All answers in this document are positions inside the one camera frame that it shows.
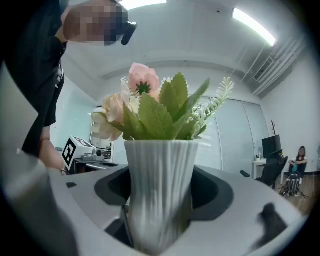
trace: ribbed vase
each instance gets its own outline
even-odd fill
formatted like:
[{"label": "ribbed vase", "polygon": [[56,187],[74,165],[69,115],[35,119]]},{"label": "ribbed vase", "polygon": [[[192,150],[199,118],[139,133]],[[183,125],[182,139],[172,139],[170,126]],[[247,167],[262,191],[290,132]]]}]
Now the ribbed vase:
[{"label": "ribbed vase", "polygon": [[135,140],[124,145],[131,176],[128,221],[134,248],[158,255],[188,227],[198,143]]}]

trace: coat rack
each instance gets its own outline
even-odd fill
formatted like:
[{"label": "coat rack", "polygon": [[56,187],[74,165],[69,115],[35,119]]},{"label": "coat rack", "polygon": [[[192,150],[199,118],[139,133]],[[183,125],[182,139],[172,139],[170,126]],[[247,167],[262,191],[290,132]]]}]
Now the coat rack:
[{"label": "coat rack", "polygon": [[272,123],[272,129],[273,129],[273,134],[274,134],[274,136],[276,136],[276,130],[275,130],[275,123],[274,123],[274,121],[271,121],[271,123]]}]

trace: office chair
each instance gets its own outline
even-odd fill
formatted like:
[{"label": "office chair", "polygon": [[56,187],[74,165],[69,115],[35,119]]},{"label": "office chair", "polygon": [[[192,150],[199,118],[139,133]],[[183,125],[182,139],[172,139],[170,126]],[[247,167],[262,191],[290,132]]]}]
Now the office chair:
[{"label": "office chair", "polygon": [[[281,152],[282,150],[279,150],[269,155],[266,159],[262,176],[261,178],[256,178],[256,181],[262,182],[269,187],[272,186],[272,189],[276,188],[276,180],[288,161],[288,157],[283,158]],[[244,170],[241,170],[240,173],[246,178],[250,177],[250,175]]]}]

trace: computer monitor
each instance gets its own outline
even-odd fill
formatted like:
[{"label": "computer monitor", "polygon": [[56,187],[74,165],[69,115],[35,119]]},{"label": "computer monitor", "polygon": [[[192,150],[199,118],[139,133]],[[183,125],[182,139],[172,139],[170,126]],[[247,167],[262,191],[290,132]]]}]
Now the computer monitor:
[{"label": "computer monitor", "polygon": [[281,150],[280,135],[264,138],[262,140],[263,157],[268,158],[271,153]]}]

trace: air vent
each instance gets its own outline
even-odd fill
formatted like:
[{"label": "air vent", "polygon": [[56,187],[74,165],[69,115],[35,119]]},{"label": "air vent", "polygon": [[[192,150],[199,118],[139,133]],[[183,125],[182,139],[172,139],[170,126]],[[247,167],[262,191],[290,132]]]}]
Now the air vent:
[{"label": "air vent", "polygon": [[262,67],[258,70],[258,72],[254,75],[253,79],[256,81],[259,81],[260,78],[262,77],[262,75],[268,70],[268,68],[270,67],[270,65],[274,63],[274,60],[272,58],[268,58],[264,64],[262,65]]}]

